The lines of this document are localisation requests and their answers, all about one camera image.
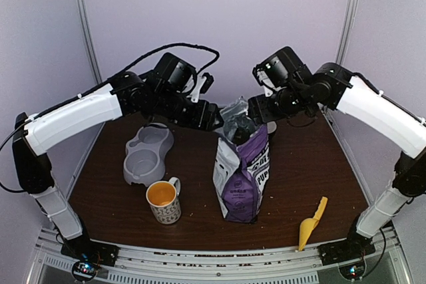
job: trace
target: white mug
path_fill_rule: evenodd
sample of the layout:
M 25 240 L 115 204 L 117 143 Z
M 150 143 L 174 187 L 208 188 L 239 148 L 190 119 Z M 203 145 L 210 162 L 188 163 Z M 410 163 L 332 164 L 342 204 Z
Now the white mug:
M 162 224 L 176 222 L 182 212 L 179 203 L 180 180 L 158 181 L 150 185 L 146 191 L 146 200 L 157 221 Z

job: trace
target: brown tabletop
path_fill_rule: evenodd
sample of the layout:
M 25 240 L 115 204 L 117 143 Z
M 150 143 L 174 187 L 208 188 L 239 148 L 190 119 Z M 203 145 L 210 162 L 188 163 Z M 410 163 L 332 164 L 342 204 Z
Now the brown tabletop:
M 139 115 L 107 123 L 74 188 L 70 203 L 93 239 L 163 249 L 286 247 L 298 244 L 299 224 L 314 215 L 322 196 L 328 197 L 328 205 L 308 243 L 345 237 L 353 219 L 367 207 L 335 136 L 320 116 L 307 128 L 278 122 L 257 223 L 224 221 L 212 181 L 217 135 L 168 124 L 174 146 L 166 156 L 164 179 L 177 176 L 182 182 L 182 217 L 174 225 L 162 225 L 146 202 L 146 188 L 130 186 L 122 176 L 125 143 L 143 124 Z

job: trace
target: mug handle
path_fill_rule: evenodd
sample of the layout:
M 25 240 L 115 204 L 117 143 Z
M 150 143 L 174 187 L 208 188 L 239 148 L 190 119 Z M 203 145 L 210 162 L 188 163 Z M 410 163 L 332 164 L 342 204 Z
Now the mug handle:
M 168 183 L 172 184 L 176 188 L 176 193 L 179 196 L 180 193 L 180 180 L 175 176 L 171 178 Z

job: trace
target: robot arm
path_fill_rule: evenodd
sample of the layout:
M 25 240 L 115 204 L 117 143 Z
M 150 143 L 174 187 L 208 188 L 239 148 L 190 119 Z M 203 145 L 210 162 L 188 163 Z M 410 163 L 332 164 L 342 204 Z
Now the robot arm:
M 265 94 L 249 100 L 249 116 L 256 123 L 290 118 L 304 111 L 313 117 L 322 104 L 370 125 L 402 149 L 395 177 L 386 190 L 355 221 L 347 239 L 322 245 L 323 264 L 339 263 L 360 255 L 371 238 L 408 200 L 426 191 L 426 126 L 378 91 L 362 74 L 335 64 L 324 64 L 315 74 L 289 47 L 253 70 Z
M 213 82 L 205 73 L 166 53 L 155 68 L 140 76 L 119 72 L 104 83 L 39 114 L 17 117 L 13 155 L 21 187 L 32 195 L 58 228 L 68 254 L 85 261 L 114 263 L 116 247 L 90 240 L 83 222 L 56 187 L 47 150 L 91 126 L 135 112 L 161 115 L 188 128 L 213 130 L 223 124 L 216 104 L 199 100 Z

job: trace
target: yellow scoop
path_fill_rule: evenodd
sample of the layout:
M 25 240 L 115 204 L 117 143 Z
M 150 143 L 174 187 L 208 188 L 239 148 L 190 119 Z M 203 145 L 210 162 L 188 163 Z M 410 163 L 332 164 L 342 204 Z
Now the yellow scoop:
M 306 243 L 308 242 L 309 237 L 311 236 L 312 231 L 317 227 L 320 222 L 322 213 L 324 213 L 325 207 L 327 206 L 328 199 L 323 196 L 321 202 L 319 203 L 317 212 L 315 212 L 314 217 L 309 219 L 304 219 L 300 224 L 299 232 L 299 251 L 303 251 Z

